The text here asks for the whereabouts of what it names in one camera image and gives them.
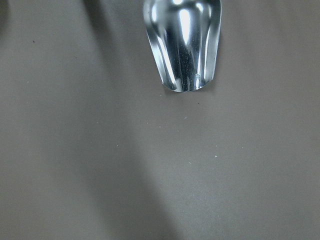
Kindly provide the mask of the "metal scoop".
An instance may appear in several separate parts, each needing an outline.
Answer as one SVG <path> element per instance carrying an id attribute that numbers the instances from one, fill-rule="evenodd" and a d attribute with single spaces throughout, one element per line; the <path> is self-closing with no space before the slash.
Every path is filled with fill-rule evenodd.
<path id="1" fill-rule="evenodd" d="M 177 93 L 205 87 L 215 76 L 222 3 L 146 0 L 143 19 L 162 84 Z"/>

